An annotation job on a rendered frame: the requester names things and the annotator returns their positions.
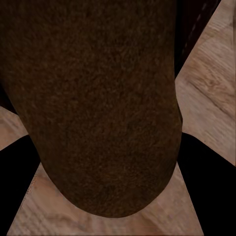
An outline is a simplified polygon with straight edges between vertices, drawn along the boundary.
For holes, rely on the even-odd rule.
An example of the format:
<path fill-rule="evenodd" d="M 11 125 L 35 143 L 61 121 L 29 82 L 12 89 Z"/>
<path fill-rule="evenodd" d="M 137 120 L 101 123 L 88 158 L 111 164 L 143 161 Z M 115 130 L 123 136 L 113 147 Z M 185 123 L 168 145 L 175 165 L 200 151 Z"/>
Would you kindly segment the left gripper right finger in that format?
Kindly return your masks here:
<path fill-rule="evenodd" d="M 236 236 L 236 167 L 182 133 L 177 162 L 205 236 Z"/>

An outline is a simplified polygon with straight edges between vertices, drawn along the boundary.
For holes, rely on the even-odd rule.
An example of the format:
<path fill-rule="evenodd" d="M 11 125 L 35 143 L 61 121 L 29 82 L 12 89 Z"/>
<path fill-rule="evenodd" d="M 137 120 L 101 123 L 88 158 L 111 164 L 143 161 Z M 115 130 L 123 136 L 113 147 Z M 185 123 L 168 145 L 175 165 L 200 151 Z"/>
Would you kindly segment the sandal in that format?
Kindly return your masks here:
<path fill-rule="evenodd" d="M 0 0 L 0 106 L 73 205 L 122 218 L 165 189 L 175 78 L 220 1 Z"/>

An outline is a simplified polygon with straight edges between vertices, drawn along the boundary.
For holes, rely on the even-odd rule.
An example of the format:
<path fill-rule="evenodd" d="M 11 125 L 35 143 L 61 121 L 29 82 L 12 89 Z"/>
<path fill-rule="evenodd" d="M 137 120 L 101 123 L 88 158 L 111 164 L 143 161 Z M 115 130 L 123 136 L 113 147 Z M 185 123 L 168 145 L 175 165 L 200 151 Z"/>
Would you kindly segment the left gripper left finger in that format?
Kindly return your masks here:
<path fill-rule="evenodd" d="M 40 164 L 26 135 L 0 151 L 0 236 L 6 236 Z"/>

